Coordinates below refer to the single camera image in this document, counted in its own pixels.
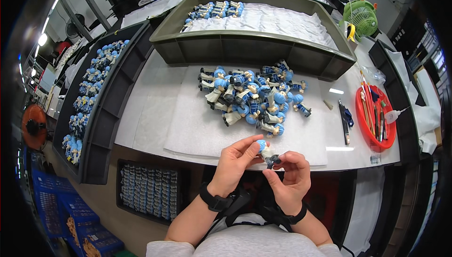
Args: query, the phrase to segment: red basket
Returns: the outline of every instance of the red basket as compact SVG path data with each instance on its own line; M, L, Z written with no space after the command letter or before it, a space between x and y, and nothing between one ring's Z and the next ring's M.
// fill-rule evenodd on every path
M378 101L375 103L378 112L378 119L380 119L380 109L382 100L386 104L386 106L383 107L384 114L386 114L389 111L392 111L393 108L391 106L391 103L389 102L388 97L383 93L383 91L381 91L375 85L370 85L370 88L380 96ZM358 88L358 90L356 91L356 101L355 101L359 127L361 128L361 132L363 133L364 137L367 137L368 139L367 144L369 144L369 146L376 152L381 152L383 149L388 149L389 147L391 147L392 144L394 143L394 140L396 139L396 122L386 124L386 135L388 139L379 142L366 124L366 116L364 114L363 102L361 100L361 91L362 88Z

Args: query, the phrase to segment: orange fan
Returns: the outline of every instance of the orange fan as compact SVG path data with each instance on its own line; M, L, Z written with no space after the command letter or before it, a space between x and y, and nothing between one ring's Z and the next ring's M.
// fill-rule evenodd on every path
M29 105L22 115L22 137L28 147L36 150L46 142L46 113L38 104Z

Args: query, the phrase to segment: green fan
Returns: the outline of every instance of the green fan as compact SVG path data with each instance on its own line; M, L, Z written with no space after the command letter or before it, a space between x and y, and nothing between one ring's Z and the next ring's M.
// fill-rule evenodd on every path
M355 37L358 41L361 41L361 37L371 36L378 28L375 12L376 3L372 5L367 0L354 0L348 2L343 8L343 17L339 22L339 26L341 26L344 21L353 24L356 28Z

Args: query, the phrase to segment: right hand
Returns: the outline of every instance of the right hand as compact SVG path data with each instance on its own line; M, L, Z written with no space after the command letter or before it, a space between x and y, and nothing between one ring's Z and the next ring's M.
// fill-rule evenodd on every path
M286 215L296 216L302 209L302 199L311 187L311 171L305 157L294 151L279 156L281 163L274 170L284 168L281 181L274 170L265 169L263 174L273 189L275 201Z

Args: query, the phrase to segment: gray shirt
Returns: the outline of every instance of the gray shirt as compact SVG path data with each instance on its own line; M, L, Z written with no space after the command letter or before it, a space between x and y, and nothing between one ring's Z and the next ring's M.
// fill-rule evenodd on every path
M263 221L256 214L241 215L236 223L243 220L253 223ZM306 236L289 233L276 225L235 225L226 227L222 220L207 238L194 248L186 242L154 241L147 244L146 257L175 256L327 256L342 257L335 244L319 247Z

